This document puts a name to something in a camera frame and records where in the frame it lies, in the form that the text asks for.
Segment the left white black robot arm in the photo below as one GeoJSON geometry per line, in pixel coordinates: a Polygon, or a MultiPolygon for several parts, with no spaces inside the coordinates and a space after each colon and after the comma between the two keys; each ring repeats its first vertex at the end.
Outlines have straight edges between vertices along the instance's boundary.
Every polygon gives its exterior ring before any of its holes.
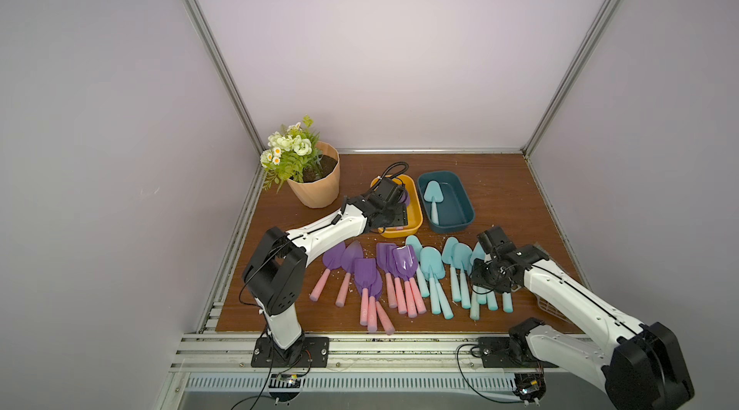
{"type": "Polygon", "coordinates": [[[339,210],[287,232],[273,227],[261,238],[242,281],[266,319],[276,352],[287,356],[298,351],[305,338],[294,304],[306,268],[337,244],[392,226],[404,204],[400,175],[408,169],[408,163],[392,163],[367,192],[346,197],[339,210]]]}

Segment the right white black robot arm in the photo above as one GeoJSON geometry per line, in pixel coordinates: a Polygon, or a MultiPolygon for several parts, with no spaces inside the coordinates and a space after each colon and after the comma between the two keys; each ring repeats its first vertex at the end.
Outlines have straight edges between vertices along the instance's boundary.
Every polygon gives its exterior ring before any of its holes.
{"type": "Polygon", "coordinates": [[[516,246],[499,226],[477,240],[484,257],[473,262],[473,285],[501,295],[525,288],[589,338],[529,318],[509,330],[512,359],[556,365],[604,392],[617,409],[677,409],[694,398],[679,340],[667,326],[647,325],[610,305],[540,246],[516,246]]]}

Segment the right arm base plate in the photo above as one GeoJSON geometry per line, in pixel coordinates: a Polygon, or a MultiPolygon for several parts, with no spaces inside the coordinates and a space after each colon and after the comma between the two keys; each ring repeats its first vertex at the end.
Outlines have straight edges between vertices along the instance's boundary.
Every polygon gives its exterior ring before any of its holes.
{"type": "Polygon", "coordinates": [[[481,337],[477,341],[477,355],[485,369],[556,369],[557,366],[534,358],[528,350],[511,344],[509,336],[481,337]]]}

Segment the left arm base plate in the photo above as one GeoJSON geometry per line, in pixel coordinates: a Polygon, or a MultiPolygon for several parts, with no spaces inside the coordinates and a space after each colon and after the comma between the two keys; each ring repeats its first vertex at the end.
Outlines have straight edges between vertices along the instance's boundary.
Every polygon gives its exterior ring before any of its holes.
{"type": "Polygon", "coordinates": [[[328,337],[301,337],[290,348],[279,348],[265,336],[257,340],[250,366],[259,368],[326,368],[329,356],[328,337]]]}

